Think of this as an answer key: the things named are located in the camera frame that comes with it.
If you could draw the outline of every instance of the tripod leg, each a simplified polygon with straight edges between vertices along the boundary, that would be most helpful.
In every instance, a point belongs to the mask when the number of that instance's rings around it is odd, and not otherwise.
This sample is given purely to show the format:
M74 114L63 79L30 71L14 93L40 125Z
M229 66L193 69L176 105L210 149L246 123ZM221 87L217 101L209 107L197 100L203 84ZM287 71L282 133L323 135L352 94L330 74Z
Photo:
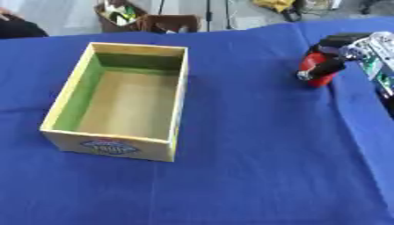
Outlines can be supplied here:
M207 12L205 14L205 19L207 20L207 32L211 30L211 21L212 21L212 11L211 11L211 1L207 0Z

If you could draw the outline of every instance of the box label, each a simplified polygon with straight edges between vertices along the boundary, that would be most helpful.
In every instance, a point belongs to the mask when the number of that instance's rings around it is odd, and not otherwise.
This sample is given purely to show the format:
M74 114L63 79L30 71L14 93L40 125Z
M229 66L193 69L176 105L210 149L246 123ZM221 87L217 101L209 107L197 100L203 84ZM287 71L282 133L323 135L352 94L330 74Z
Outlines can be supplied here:
M99 154L113 156L124 155L127 153L139 151L139 149L128 144L108 140L87 141L82 142L81 145L93 149Z

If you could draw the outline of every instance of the person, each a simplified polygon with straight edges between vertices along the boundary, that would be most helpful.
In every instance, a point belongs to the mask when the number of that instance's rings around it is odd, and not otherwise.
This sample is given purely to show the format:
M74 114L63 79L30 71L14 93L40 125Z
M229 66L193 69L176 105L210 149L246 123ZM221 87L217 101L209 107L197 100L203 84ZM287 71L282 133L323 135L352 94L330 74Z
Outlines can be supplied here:
M47 33L32 22L0 7L0 39L47 37Z

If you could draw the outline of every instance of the box wall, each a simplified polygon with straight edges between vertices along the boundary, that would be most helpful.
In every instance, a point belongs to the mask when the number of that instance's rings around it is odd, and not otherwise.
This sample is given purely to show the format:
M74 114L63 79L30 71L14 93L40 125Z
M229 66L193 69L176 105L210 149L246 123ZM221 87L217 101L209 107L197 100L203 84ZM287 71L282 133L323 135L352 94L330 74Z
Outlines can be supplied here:
M44 132L60 150L94 155L116 156L173 162L174 155L166 142L144 142L116 135Z

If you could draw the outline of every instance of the wooden box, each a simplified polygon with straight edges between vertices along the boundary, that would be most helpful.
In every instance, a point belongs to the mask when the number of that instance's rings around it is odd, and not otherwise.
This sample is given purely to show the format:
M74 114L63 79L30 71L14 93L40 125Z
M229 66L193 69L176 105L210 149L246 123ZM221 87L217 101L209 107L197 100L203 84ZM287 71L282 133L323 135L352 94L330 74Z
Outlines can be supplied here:
M173 162L187 48L90 43L40 130L59 149Z

